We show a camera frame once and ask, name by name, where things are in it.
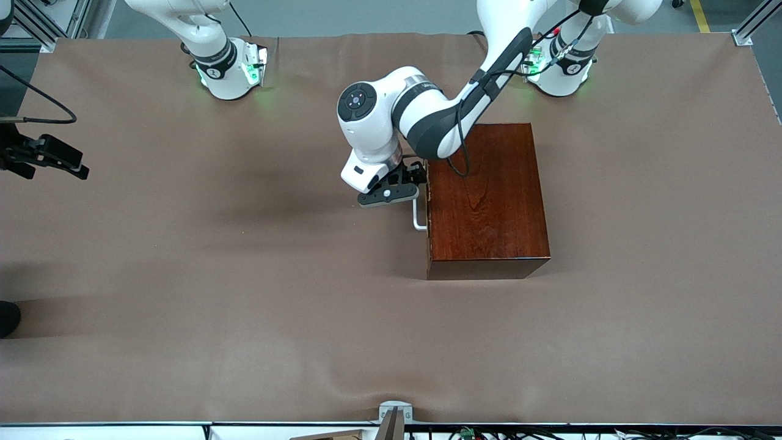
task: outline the wood grain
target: wood grain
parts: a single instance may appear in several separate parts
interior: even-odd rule
[[[470,175],[428,166],[431,280],[524,278],[551,257],[530,124],[479,124]],[[452,156],[465,170],[463,155]]]

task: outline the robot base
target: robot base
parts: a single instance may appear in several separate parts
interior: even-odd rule
[[[562,72],[559,66],[555,65],[540,75],[529,77],[529,82],[546,95],[561,98],[572,95],[579,89],[581,84],[587,80],[590,67],[592,67],[592,62],[583,68],[583,72],[567,75]]]
[[[263,85],[266,71],[267,49],[248,43],[239,38],[229,38],[236,47],[237,57],[234,64],[221,79],[212,78],[209,69],[202,72],[197,67],[203,84],[214,97],[225,100],[239,99],[253,87]]]

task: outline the metal frame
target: metal frame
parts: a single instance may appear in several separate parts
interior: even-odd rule
[[[54,50],[57,38],[78,38],[84,29],[84,22],[92,0],[76,0],[67,29],[62,29],[31,0],[16,0],[14,20],[32,38],[3,38],[3,51]]]
[[[738,29],[733,29],[730,33],[733,35],[734,42],[737,46],[751,46],[752,39],[750,38],[755,31],[758,30],[761,24],[765,23],[775,13],[777,13],[782,7],[782,0],[765,0],[751,14],[746,20],[741,22]]]

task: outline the metal bracket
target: metal bracket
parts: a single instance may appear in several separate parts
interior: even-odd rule
[[[399,400],[387,400],[380,404],[380,409],[378,411],[378,415],[380,416],[378,418],[378,423],[383,422],[383,417],[386,416],[386,413],[389,411],[393,411],[394,408],[399,408],[399,411],[404,415],[404,423],[405,424],[411,424],[413,423],[413,406],[410,403],[407,402],[401,402]]]
[[[746,37],[746,39],[742,39],[738,36],[738,29],[733,29],[730,31],[730,36],[734,38],[734,43],[736,43],[737,46],[751,46],[752,45],[752,38]]]
[[[425,231],[428,229],[426,225],[418,224],[418,199],[413,199],[413,227],[417,231]]]

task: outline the wire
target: wire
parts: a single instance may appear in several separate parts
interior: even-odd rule
[[[7,74],[11,78],[15,79],[16,81],[22,83],[25,87],[29,88],[33,92],[36,92],[37,94],[43,96],[44,98],[46,98],[52,104],[54,104],[57,107],[63,109],[63,111],[65,111],[65,113],[67,113],[68,116],[70,116],[70,119],[45,119],[45,118],[39,118],[39,117],[22,117],[22,122],[37,122],[39,124],[73,124],[74,122],[76,122],[76,114],[74,112],[70,111],[70,109],[68,107],[64,106],[60,101],[58,101],[57,99],[52,98],[46,92],[43,92],[42,90],[40,90],[38,87],[35,87],[34,85],[30,84],[29,82],[25,81],[24,79],[18,77],[11,70],[6,69],[5,66],[3,66],[2,64],[0,64],[0,70],[5,72],[5,74]]]
[[[250,37],[252,37],[252,36],[253,36],[253,33],[249,31],[249,27],[247,27],[247,24],[244,22],[244,20],[242,20],[242,16],[240,16],[240,15],[239,15],[239,13],[238,13],[238,12],[236,12],[236,8],[234,7],[234,4],[233,4],[233,3],[230,3],[230,5],[231,5],[231,10],[233,10],[233,11],[234,11],[234,14],[236,15],[236,18],[238,18],[238,19],[239,19],[239,21],[240,21],[240,22],[242,22],[242,26],[244,26],[244,27],[245,27],[245,31],[247,31],[247,35],[249,35]]]
[[[212,20],[213,22],[217,24],[222,24],[222,21],[219,21],[218,19],[214,18],[213,16],[210,16],[209,14],[203,14],[204,17],[208,18],[209,20]]]
[[[459,100],[459,106],[456,107],[456,126],[459,129],[459,141],[461,142],[460,148],[461,148],[461,154],[465,158],[465,172],[459,171],[455,166],[454,162],[451,161],[450,157],[448,157],[447,162],[450,169],[454,170],[456,175],[459,177],[467,177],[470,175],[470,153],[467,151],[467,143],[465,142],[465,132],[461,127],[461,108],[464,106],[465,101],[463,99]]]

